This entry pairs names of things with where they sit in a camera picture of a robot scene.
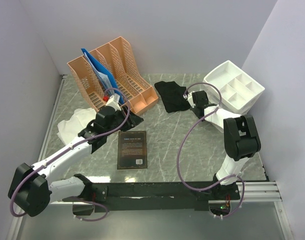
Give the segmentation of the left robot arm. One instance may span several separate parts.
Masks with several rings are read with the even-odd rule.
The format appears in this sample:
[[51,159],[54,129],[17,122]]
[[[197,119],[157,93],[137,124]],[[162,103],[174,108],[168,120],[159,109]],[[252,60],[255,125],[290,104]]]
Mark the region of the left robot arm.
[[25,214],[35,217],[50,203],[66,198],[91,204],[95,192],[87,177],[75,174],[59,180],[59,176],[102,147],[112,133],[129,131],[143,120],[126,106],[121,109],[104,106],[68,145],[44,160],[18,166],[8,191],[11,214],[19,217],[14,211],[17,205]]

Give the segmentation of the white cloth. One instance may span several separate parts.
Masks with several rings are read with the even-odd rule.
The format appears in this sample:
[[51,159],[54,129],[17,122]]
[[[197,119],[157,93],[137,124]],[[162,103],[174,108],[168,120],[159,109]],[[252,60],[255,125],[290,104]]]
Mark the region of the white cloth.
[[58,138],[68,145],[83,130],[90,121],[94,120],[97,112],[93,108],[78,108],[69,120],[57,124]]

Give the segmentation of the white plastic drawer unit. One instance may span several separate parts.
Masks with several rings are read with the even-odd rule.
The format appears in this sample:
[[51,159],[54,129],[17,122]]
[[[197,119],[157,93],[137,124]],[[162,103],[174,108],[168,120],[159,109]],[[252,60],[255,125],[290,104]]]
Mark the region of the white plastic drawer unit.
[[215,86],[220,91],[221,108],[240,115],[247,114],[265,90],[230,60],[210,71],[203,78],[203,82]]

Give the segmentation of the peach plastic file organizer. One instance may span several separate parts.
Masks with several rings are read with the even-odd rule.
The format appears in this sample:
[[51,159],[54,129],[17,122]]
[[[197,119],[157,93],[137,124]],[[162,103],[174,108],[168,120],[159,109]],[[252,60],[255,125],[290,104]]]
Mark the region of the peach plastic file organizer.
[[130,43],[123,37],[82,55],[67,63],[84,100],[99,111],[113,93],[124,94],[119,102],[130,102],[133,113],[141,115],[154,107],[158,96],[153,86],[139,74]]

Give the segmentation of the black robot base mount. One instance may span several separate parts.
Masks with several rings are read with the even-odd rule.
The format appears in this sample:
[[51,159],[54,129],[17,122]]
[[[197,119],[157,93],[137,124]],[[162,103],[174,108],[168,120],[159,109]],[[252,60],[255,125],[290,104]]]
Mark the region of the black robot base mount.
[[94,183],[81,196],[67,196],[64,202],[94,201],[109,211],[180,210],[208,211],[210,201],[240,200],[236,183],[220,184],[195,191],[182,182]]

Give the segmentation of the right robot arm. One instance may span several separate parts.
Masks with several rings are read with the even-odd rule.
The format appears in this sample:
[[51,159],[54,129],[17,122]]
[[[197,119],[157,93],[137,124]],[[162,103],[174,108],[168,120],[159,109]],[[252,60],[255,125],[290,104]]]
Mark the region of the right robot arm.
[[245,163],[261,149],[254,118],[249,114],[240,115],[210,103],[204,90],[192,91],[187,101],[199,118],[213,124],[223,132],[225,159],[214,176],[219,181],[211,187],[216,199],[223,199],[229,193],[229,185],[237,181]]

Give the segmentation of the aluminium rail frame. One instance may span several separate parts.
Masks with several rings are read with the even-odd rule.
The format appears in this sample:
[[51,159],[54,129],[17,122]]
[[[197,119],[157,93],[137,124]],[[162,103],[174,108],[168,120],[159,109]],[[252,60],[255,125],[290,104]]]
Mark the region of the aluminium rail frame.
[[58,176],[73,163],[93,154],[115,132],[130,133],[143,119],[131,109],[130,102],[120,105],[126,95],[115,88],[104,97],[105,104],[95,118],[65,147],[50,157],[32,165],[21,164],[15,170],[9,191],[10,206],[19,206],[24,215],[39,215],[53,202],[70,199],[93,208],[109,211],[178,210],[194,208],[208,211],[210,204],[218,204],[211,212],[216,219],[230,217],[236,212],[231,207],[237,202],[265,201],[269,195],[261,190],[251,195],[253,186],[240,177],[245,163],[261,149],[261,141],[253,116],[235,114],[211,104],[203,90],[190,87],[183,93],[199,121],[208,121],[223,130],[225,159],[212,181],[164,183],[94,183],[76,174],[68,179]]

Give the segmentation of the black book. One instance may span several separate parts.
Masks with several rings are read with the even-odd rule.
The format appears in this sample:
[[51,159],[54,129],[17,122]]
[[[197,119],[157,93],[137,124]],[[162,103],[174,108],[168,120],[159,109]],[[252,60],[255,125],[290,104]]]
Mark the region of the black book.
[[120,131],[118,133],[118,170],[148,168],[146,131]]

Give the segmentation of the black cloth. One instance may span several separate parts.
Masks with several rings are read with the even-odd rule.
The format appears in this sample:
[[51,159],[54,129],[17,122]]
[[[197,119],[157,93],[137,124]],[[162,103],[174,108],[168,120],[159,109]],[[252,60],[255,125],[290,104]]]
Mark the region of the black cloth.
[[167,113],[186,111],[191,108],[184,98],[184,93],[187,90],[185,86],[180,86],[175,81],[159,81],[154,84],[154,87],[161,96]]

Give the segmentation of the blue document folder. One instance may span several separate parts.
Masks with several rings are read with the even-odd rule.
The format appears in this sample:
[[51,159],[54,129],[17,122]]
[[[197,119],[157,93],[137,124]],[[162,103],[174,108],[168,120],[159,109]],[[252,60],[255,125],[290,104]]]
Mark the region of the blue document folder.
[[119,104],[124,104],[120,91],[116,91],[118,87],[113,75],[85,48],[81,48],[81,51],[87,73],[87,76],[80,79],[81,85],[84,88],[84,94],[91,99],[90,94],[95,93],[104,101],[107,101],[111,95],[118,94],[120,95]]

